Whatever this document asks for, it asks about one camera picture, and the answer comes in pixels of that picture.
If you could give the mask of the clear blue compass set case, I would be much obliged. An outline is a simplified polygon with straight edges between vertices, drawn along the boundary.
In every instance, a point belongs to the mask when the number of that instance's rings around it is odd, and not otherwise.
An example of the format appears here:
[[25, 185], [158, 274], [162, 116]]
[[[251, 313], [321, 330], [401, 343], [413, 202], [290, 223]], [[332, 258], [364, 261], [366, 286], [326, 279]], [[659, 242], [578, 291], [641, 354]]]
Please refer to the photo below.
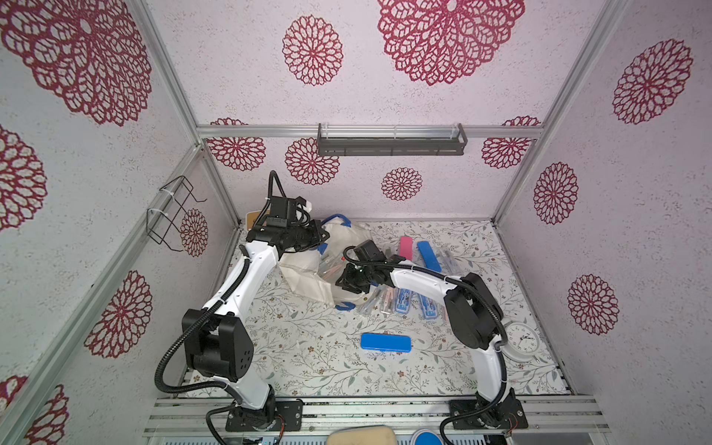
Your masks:
[[394, 300], [395, 313], [406, 315], [411, 308], [412, 291], [408, 289], [399, 289]]

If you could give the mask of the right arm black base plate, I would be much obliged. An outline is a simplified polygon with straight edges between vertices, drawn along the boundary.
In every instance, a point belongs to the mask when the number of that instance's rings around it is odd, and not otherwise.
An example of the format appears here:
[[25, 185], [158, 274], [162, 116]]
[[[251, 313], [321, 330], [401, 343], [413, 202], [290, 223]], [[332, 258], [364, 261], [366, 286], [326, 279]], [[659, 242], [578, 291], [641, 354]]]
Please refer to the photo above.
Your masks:
[[[481, 409], [486, 401], [480, 396], [476, 399], [450, 400], [450, 416], [464, 415]], [[478, 416], [467, 419], [455, 420], [453, 423], [456, 430], [466, 429], [526, 429], [528, 419], [520, 400], [511, 393], [504, 397], [498, 405], [483, 412]]]

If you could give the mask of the clear pink compass case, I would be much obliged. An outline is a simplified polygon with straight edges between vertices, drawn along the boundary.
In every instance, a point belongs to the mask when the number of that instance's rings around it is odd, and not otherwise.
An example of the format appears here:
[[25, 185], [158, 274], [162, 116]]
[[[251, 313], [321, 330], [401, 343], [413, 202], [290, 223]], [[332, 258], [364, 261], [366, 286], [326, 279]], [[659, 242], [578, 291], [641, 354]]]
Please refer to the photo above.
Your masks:
[[396, 289], [393, 287], [381, 286], [378, 288], [376, 295], [375, 310], [384, 315], [393, 314], [393, 302], [396, 294]]

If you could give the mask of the clear lilac compass case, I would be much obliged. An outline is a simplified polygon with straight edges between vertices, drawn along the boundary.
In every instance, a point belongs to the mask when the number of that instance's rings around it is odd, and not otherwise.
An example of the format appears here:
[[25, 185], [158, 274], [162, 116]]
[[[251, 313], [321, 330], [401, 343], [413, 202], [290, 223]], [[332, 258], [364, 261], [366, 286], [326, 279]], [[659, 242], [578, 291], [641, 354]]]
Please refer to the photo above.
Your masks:
[[443, 248], [441, 250], [441, 257], [444, 261], [444, 264], [446, 265], [448, 274], [450, 276], [461, 276], [461, 268], [450, 250]]

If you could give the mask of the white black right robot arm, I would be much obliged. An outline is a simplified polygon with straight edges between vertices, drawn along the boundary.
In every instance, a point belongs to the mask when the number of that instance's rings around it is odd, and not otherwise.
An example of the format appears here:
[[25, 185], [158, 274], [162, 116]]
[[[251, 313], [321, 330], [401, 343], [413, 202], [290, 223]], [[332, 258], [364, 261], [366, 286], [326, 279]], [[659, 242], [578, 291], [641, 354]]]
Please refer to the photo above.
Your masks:
[[384, 285], [415, 291], [441, 304], [452, 333], [471, 351], [478, 396], [489, 405], [505, 397], [508, 376], [502, 347], [508, 338], [496, 301], [476, 274], [445, 276], [409, 261], [350, 261], [336, 285], [356, 294]]

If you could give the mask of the white canvas bag blue handles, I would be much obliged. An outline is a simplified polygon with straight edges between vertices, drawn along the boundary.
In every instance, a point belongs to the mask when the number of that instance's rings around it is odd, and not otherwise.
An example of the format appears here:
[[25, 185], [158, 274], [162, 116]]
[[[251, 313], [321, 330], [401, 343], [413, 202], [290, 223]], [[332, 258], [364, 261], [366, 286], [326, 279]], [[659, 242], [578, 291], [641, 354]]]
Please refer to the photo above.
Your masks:
[[352, 306], [363, 305], [371, 290], [352, 293], [337, 286], [346, 267], [343, 250], [370, 240], [372, 235], [366, 226], [342, 214], [327, 217], [322, 226], [329, 239], [315, 250], [286, 253], [278, 263], [279, 270], [295, 294], [350, 311]]

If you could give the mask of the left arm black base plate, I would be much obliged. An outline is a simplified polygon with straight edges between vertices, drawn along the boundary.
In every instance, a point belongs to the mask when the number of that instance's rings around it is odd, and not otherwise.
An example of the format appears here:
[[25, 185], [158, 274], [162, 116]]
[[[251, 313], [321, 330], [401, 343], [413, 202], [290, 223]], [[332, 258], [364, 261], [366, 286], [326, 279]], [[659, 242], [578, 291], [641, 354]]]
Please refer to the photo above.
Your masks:
[[295, 400], [267, 400], [261, 409], [237, 406], [228, 414], [227, 432], [293, 432], [301, 430], [304, 402]]

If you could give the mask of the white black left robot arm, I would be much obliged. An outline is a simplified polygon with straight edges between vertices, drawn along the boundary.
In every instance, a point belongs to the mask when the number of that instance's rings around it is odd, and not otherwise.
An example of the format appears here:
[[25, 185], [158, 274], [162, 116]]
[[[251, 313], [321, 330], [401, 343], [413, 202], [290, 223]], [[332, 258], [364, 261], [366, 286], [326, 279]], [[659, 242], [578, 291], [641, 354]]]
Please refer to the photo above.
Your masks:
[[204, 379], [166, 393], [220, 389], [246, 409], [263, 410], [274, 389], [251, 369], [254, 345], [244, 322], [263, 281], [286, 253], [313, 250], [328, 240], [319, 220], [278, 222], [268, 217], [248, 231], [242, 256], [225, 282], [199, 310], [182, 320], [183, 333], [171, 352], [185, 349], [187, 366]]

